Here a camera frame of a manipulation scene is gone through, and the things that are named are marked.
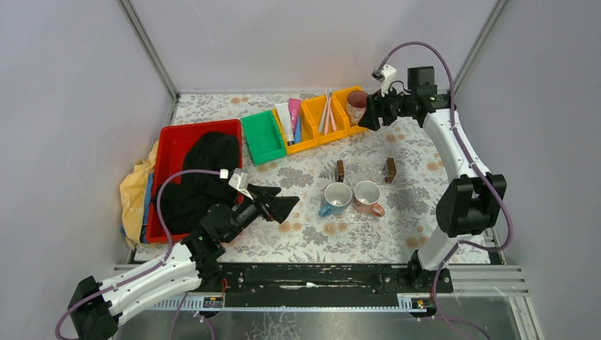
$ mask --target pink tube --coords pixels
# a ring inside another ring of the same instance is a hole
[[[296,122],[298,122],[298,111],[301,109],[302,100],[290,98],[288,100],[288,111],[290,111],[290,121],[292,123],[292,131],[296,131]]]

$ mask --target black cloth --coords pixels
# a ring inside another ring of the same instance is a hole
[[[236,136],[209,132],[202,136],[184,158],[183,170],[233,169],[240,166],[240,144]],[[210,206],[234,206],[237,191],[227,179],[208,174],[185,174],[179,183],[168,183],[161,196],[161,211],[172,234],[185,234],[200,226]],[[156,209],[155,195],[152,198]]]

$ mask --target toothbrush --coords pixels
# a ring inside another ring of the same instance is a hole
[[[324,89],[323,93],[325,94],[325,105],[323,106],[323,113],[321,115],[319,133],[323,132],[323,125],[325,124],[325,118],[327,117],[327,90]]]
[[[329,93],[327,94],[327,114],[330,116],[330,123],[332,124],[332,130],[334,132],[338,131],[338,127],[336,126],[336,121],[334,121],[334,115],[332,114],[332,89],[328,89]]]
[[[332,114],[332,89],[328,89],[328,92],[326,93],[325,105],[327,108],[327,117],[325,119],[324,135],[327,135],[330,131],[330,126],[327,124],[328,119],[330,120],[330,124],[332,124],[332,131],[337,131],[336,122],[334,121],[334,115]]]

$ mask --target toothpaste tube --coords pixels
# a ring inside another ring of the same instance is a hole
[[[301,109],[302,100],[290,98],[288,100],[288,110],[290,111],[290,121],[292,122],[292,131],[296,131],[296,123],[298,122],[298,112]]]
[[[301,131],[301,122],[298,121],[296,123],[296,129],[294,130],[294,144],[300,143],[303,141],[303,132]]]
[[[283,133],[286,135],[286,142],[288,146],[294,144],[294,131],[292,130],[292,122],[290,121],[290,111],[288,110],[287,103],[281,103],[276,105],[276,111],[282,124]]]

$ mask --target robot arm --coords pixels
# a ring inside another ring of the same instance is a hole
[[[299,201],[296,196],[276,197],[280,188],[248,184],[247,176],[245,171],[236,169],[229,182],[245,196],[244,200],[231,209],[223,204],[210,207],[199,227],[175,244],[169,257],[163,254],[100,283],[92,276],[82,280],[69,309],[90,295],[106,292],[71,313],[78,337],[81,340],[109,339],[129,319],[173,295],[197,289],[220,289],[217,258],[225,253],[221,242],[231,242],[259,216],[282,223]]]
[[[507,183],[503,175],[492,175],[476,155],[455,108],[450,108],[449,94],[438,93],[434,83],[434,67],[409,69],[408,93],[397,93],[391,87],[395,75],[396,70],[390,65],[384,65],[373,73],[383,86],[368,97],[367,109],[359,125],[378,130],[380,123],[390,125],[397,117],[412,117],[432,139],[443,161],[449,187],[437,203],[438,228],[428,243],[414,253],[410,262],[419,272],[416,276],[419,276],[423,271],[436,271],[458,241],[470,239],[492,227],[499,215],[499,204],[472,169],[474,164],[468,162],[453,130],[458,132],[475,165],[486,175],[501,198]],[[451,114],[454,115],[454,126],[451,126]]]

